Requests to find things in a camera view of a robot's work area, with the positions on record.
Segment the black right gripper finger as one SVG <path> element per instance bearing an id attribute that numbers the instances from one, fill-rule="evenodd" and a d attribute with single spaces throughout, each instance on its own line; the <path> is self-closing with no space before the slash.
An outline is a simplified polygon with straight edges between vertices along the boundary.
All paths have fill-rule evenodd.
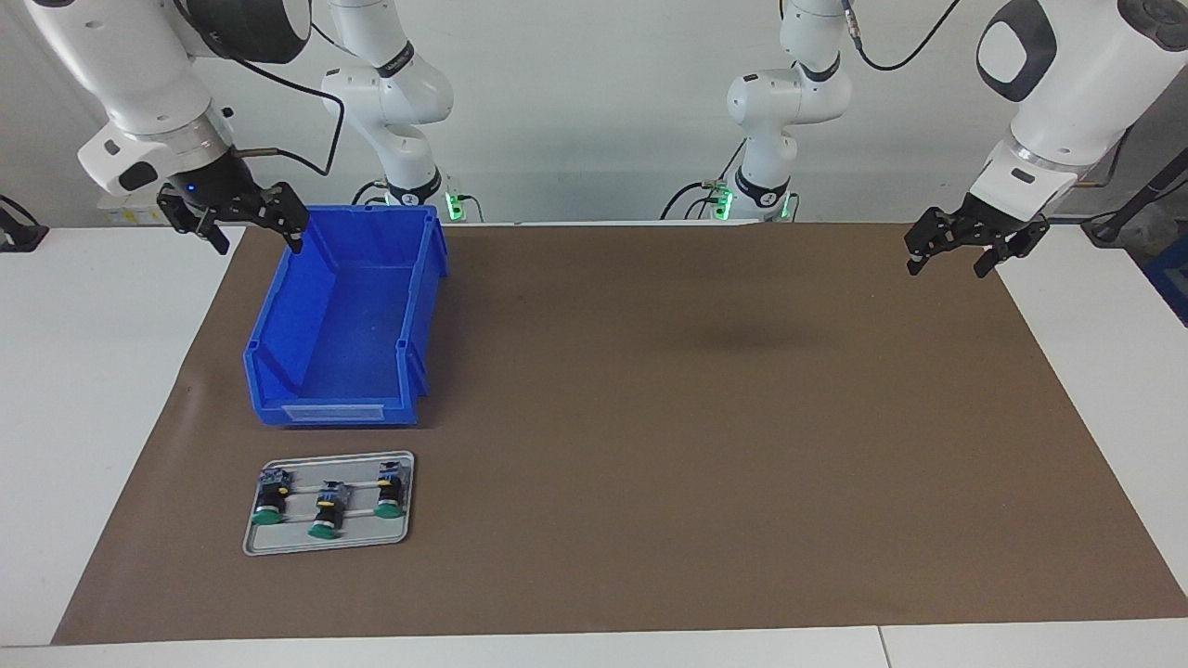
<path id="1" fill-rule="evenodd" d="M 220 256 L 229 253 L 230 244 L 216 222 L 215 209 L 206 209 L 197 215 L 173 185 L 162 185 L 156 203 L 175 232 L 206 240 Z"/>
<path id="2" fill-rule="evenodd" d="M 259 191 L 259 200 L 260 203 L 255 206 L 252 215 L 252 223 L 284 237 L 289 250 L 293 254 L 301 254 L 309 212 L 293 191 L 293 187 L 287 182 L 264 187 Z"/>

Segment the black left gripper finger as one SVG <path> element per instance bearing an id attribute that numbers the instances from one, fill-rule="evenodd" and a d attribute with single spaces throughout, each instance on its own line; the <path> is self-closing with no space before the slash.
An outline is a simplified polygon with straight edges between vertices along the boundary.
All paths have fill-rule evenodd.
<path id="1" fill-rule="evenodd" d="M 904 237 L 909 254 L 905 263 L 909 275 L 917 277 L 930 258 L 966 245 L 968 234 L 967 216 L 959 212 L 947 214 L 939 207 L 925 209 Z"/>
<path id="2" fill-rule="evenodd" d="M 999 263 L 1010 261 L 1012 258 L 1026 258 L 1028 254 L 1040 245 L 1049 227 L 1047 225 L 1026 225 L 1026 228 L 1015 232 L 1010 237 L 996 237 L 975 261 L 977 278 L 985 278 L 991 275 Z"/>

